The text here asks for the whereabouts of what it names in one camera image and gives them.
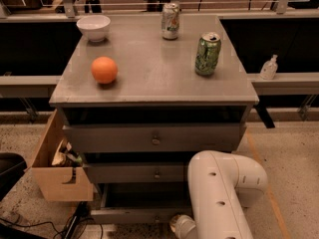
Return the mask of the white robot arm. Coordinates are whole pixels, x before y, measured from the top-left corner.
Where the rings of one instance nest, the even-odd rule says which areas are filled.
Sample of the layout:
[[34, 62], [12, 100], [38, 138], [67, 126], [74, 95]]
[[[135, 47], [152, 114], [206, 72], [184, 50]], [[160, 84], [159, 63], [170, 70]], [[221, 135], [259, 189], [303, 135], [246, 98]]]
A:
[[268, 178], [257, 161], [205, 150], [187, 169], [192, 215], [170, 221], [177, 239], [253, 239], [243, 213], [266, 192]]

